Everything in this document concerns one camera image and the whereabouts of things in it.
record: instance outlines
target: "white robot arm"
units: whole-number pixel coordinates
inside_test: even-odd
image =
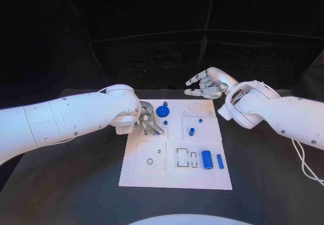
[[[324,103],[297,97],[282,97],[263,82],[240,83],[221,69],[212,67],[186,83],[201,80],[201,89],[185,94],[217,99],[227,94],[218,112],[227,120],[253,129],[266,120],[276,132],[324,150]]]
[[[153,106],[140,102],[135,89],[113,85],[94,92],[0,110],[0,164],[17,155],[86,135],[109,124],[117,134],[145,126],[163,133]]]

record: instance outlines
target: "table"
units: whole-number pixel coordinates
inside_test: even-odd
[[[63,96],[94,90],[66,90]],[[138,90],[140,99],[189,99],[184,90]],[[215,100],[217,109],[225,102]],[[292,140],[263,122],[253,130],[218,114],[233,191],[119,187],[127,135],[113,126],[28,152],[0,193],[2,224],[126,225],[168,214],[266,224],[322,224],[324,188],[302,171]],[[324,151],[306,146],[324,174]]]

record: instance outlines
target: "blue plastic part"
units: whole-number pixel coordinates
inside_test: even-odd
[[[220,168],[224,169],[225,165],[224,165],[224,160],[222,160],[222,155],[218,154],[218,164],[220,164]]]
[[[211,170],[214,169],[214,160],[212,160],[212,155],[211,151],[202,151],[202,157],[204,157],[204,164],[205,164],[205,169]]]
[[[189,135],[194,136],[195,135],[195,129],[192,128],[189,131]]]
[[[166,106],[159,106],[158,107],[158,116],[159,117],[166,117],[171,113],[169,107]]]

